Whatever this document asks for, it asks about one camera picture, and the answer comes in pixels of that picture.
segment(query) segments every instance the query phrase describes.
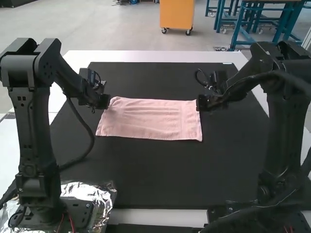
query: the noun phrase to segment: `black cable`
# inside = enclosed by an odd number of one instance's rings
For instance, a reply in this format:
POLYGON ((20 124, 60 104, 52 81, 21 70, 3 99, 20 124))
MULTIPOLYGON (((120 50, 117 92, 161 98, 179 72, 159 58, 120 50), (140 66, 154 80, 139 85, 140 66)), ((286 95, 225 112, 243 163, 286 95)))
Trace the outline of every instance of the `black cable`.
POLYGON ((197 69, 195 72, 194 72, 194 78, 195 80, 200 84, 202 85, 203 87, 208 87, 210 84, 208 83, 208 81, 201 81, 198 77, 198 74, 199 73, 202 73, 203 76, 205 77, 206 80, 208 80, 207 78, 207 75, 206 73, 204 73, 204 71, 202 71, 201 69, 197 69))
POLYGON ((101 83, 102 82, 101 76, 96 71, 94 71, 94 73, 98 76, 99 82, 101 83))
POLYGON ((75 165, 79 162, 81 162, 83 159, 85 159, 87 157, 87 155, 91 152, 91 150, 93 149, 94 143, 95 143, 95 136, 93 134, 92 129, 88 126, 88 124, 86 124, 86 122, 83 120, 83 118, 80 116, 79 112, 77 111, 77 109, 74 107, 72 101, 70 98, 67 98, 67 102, 69 104, 69 107, 71 108, 71 110, 73 111, 74 115, 77 117, 77 119, 79 120, 79 122, 82 124, 82 126, 86 129, 89 137, 90 137, 90 143, 88 148, 86 149, 86 151, 79 157, 74 158, 68 162, 66 162, 63 165, 59 166, 59 170, 63 171, 65 169, 67 169, 68 167, 75 165))

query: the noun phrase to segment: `pink towel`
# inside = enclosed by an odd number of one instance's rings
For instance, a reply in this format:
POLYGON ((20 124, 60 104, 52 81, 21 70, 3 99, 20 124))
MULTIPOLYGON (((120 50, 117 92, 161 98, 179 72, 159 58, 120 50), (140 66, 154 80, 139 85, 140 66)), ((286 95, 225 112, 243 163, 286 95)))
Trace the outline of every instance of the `pink towel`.
POLYGON ((114 97, 104 111, 97 136, 202 141, 196 102, 114 97))

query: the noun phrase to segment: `black mat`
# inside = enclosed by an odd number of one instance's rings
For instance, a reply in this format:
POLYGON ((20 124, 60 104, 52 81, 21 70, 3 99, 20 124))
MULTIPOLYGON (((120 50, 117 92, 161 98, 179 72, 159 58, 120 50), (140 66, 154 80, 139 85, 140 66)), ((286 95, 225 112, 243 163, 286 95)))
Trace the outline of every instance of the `black mat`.
MULTIPOLYGON (((107 93, 128 98, 194 100, 204 92, 193 78, 233 65, 191 63, 91 63, 107 80, 107 93)), ((95 132, 102 112, 79 112, 95 132)), ((116 208, 206 209, 225 200, 256 198, 264 161, 268 117, 252 93, 228 110, 201 113, 203 142, 100 137, 89 158, 62 173, 63 179, 113 180, 116 208)), ((65 104, 51 126, 59 164, 81 154, 89 139, 65 104)))
POLYGON ((191 227, 165 227, 147 225, 108 225, 106 233, 198 233, 200 229, 191 227))

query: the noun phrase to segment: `red wire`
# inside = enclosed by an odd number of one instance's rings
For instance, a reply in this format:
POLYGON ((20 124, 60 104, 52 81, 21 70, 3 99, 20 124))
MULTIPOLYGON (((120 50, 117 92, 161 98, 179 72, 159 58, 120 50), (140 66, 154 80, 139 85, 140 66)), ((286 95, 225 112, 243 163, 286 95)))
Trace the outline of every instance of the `red wire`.
POLYGON ((69 220, 70 220, 70 224, 71 224, 72 233, 76 233, 76 231, 75 231, 75 229, 74 229, 73 220, 72 220, 72 218, 71 218, 70 215, 68 215, 68 216, 69 216, 69 220))
POLYGON ((56 232, 56 233, 59 232, 60 225, 62 225, 62 222, 63 222, 63 221, 64 221, 64 214, 62 215, 62 220, 60 220, 60 223, 59 223, 59 225, 58 225, 58 228, 57 228, 57 232, 56 232))

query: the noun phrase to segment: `cable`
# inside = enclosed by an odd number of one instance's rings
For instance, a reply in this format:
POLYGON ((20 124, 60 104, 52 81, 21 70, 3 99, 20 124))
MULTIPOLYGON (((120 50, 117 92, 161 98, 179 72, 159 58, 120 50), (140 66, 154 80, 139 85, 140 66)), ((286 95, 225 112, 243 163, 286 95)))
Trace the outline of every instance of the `cable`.
POLYGON ((75 232, 76 232, 76 230, 75 230, 75 228, 74 228, 74 223, 73 223, 73 220, 72 220, 71 216, 69 215, 69 213, 68 213, 68 217, 69 217, 69 220, 70 220, 70 224, 71 224, 72 233, 75 233, 75 232))
POLYGON ((195 78, 195 80, 196 80, 200 85, 202 85, 203 87, 208 87, 208 86, 209 86, 208 81, 201 81, 201 80, 199 79, 199 77, 198 77, 199 72, 201 72, 201 73, 204 75, 204 77, 208 80, 206 73, 204 73, 204 71, 202 71, 201 69, 197 69, 197 70, 194 72, 194 78, 195 78))
POLYGON ((70 98, 67 98, 67 102, 69 104, 69 107, 71 108, 71 110, 73 111, 74 115, 77 117, 78 121, 82 124, 82 126, 86 129, 89 137, 90 137, 90 143, 88 148, 86 149, 86 151, 79 157, 74 158, 68 162, 66 162, 63 165, 59 166, 59 170, 63 171, 65 169, 67 169, 68 167, 75 165, 79 162, 81 162, 83 159, 85 159, 87 157, 87 155, 91 152, 91 150, 93 149, 94 143, 95 143, 95 136, 93 134, 92 129, 88 126, 88 124, 86 124, 86 122, 83 120, 83 118, 80 116, 79 112, 77 111, 77 109, 74 107, 72 101, 70 98))
POLYGON ((59 233, 59 229, 60 229, 60 226, 62 225, 63 221, 64 221, 64 213, 62 214, 62 220, 60 220, 60 223, 58 225, 56 233, 59 233))
POLYGON ((99 82, 101 83, 102 82, 101 76, 96 71, 94 71, 94 73, 98 76, 99 82))

